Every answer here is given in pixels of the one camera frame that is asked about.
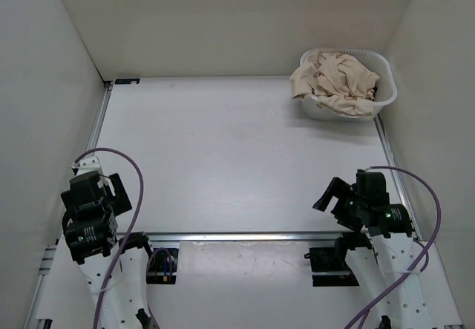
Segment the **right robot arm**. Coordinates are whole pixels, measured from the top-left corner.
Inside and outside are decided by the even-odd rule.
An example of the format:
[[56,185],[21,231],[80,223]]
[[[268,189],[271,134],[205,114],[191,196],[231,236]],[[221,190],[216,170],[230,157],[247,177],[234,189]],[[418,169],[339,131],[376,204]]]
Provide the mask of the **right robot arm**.
[[349,184],[334,177],[314,209],[325,211],[336,200],[331,213],[347,231],[336,240],[331,255],[306,257],[327,267],[336,264],[349,270],[368,303],[347,323],[347,328],[434,328],[420,274],[427,268],[429,249],[441,223],[436,222],[426,244],[415,253],[414,229],[407,208],[391,203],[384,166],[359,169]]

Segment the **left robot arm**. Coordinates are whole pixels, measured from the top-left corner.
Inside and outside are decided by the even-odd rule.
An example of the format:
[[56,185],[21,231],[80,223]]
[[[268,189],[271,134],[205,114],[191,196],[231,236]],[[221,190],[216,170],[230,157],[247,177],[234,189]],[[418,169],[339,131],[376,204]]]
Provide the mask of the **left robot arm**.
[[94,328],[157,328],[146,292],[156,253],[143,232],[117,237],[116,216],[132,208],[119,175],[77,174],[61,199],[65,242],[94,301]]

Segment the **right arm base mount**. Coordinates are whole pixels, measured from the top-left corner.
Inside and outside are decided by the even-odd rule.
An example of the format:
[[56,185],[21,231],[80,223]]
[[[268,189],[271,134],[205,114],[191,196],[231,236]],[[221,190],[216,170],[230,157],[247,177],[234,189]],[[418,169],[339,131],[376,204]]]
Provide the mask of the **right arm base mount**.
[[358,287],[359,283],[332,247],[311,247],[304,255],[309,261],[313,287]]

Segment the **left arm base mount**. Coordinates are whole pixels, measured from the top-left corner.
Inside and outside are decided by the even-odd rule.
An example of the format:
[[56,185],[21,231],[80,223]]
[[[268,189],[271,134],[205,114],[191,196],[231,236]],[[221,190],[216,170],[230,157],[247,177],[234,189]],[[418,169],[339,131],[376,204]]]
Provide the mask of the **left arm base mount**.
[[158,250],[148,265],[146,272],[147,284],[176,284],[179,260],[178,248]]

